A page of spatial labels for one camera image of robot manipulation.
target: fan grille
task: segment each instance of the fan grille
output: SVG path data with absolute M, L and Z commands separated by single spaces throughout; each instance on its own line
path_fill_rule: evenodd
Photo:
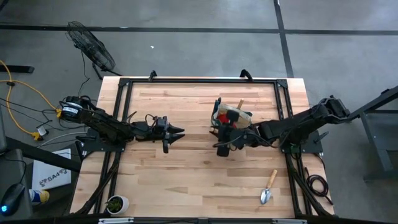
M 68 23 L 68 35 L 75 47 L 80 49 L 92 62 L 105 71 L 113 70 L 116 65 L 111 54 L 106 50 L 104 44 L 99 41 L 80 22 Z

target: wooden tabletop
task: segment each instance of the wooden tabletop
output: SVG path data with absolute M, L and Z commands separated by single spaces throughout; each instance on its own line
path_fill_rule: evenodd
M 301 78 L 287 79 L 293 112 L 308 109 Z M 113 113 L 119 77 L 104 77 L 98 107 Z M 119 120 L 124 106 L 123 92 Z M 233 217 L 292 218 L 292 198 L 285 157 L 270 147 L 245 147 L 218 157 L 212 145 L 216 137 L 209 133 L 214 102 L 238 105 L 253 113 L 253 122 L 278 119 L 274 89 L 269 84 L 210 83 L 136 83 L 132 89 L 129 113 L 137 111 L 134 121 L 146 114 L 167 116 L 169 122 L 185 129 L 185 137 L 169 146 L 164 154 L 161 142 L 131 142 L 122 154 L 116 195 L 129 199 L 124 216 L 132 217 Z M 83 161 L 71 212 L 77 211 L 98 186 L 104 153 L 95 152 Z M 319 158 L 303 155 L 310 174 L 325 177 Z M 274 169 L 278 170 L 272 197 L 260 204 L 261 190 Z M 300 208 L 303 198 L 298 187 Z M 108 196 L 104 191 L 103 203 Z M 333 213 L 325 198 L 318 198 Z

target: fan stand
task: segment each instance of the fan stand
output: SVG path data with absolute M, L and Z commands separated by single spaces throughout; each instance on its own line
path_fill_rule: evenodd
M 100 72 L 98 71 L 96 64 L 93 62 L 92 65 L 93 65 L 94 71 L 97 74 L 98 78 L 100 80 L 103 80 L 103 77 L 100 75 Z M 110 72 L 112 74 L 115 74 L 115 75 L 118 75 L 118 76 L 122 76 L 121 74 L 119 74 L 117 72 L 114 72 L 114 71 L 110 71 L 108 69 L 103 69 L 103 68 L 100 68 L 100 69 L 101 69 L 102 72 Z

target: trowel handle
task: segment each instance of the trowel handle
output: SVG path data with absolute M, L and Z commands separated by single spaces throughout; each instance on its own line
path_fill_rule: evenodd
M 278 173 L 277 170 L 272 171 L 271 177 L 270 177 L 270 179 L 268 180 L 268 184 L 267 184 L 267 188 L 268 188 L 268 189 L 271 188 L 272 183 L 274 183 L 274 179 L 275 179 L 277 173 Z

